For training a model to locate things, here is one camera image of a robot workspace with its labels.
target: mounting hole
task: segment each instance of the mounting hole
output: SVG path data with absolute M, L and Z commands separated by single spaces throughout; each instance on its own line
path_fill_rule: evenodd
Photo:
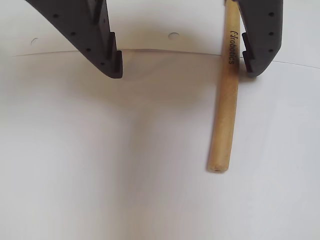
M 169 40 L 177 40 L 180 37 L 180 34 L 177 32 L 172 32 L 168 35 Z

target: wooden dowel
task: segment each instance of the wooden dowel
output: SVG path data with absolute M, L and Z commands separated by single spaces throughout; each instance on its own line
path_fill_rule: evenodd
M 229 168 L 237 106 L 240 38 L 238 5 L 226 0 L 222 78 L 217 89 L 217 109 L 207 166 L 208 171 L 213 173 L 223 173 Z

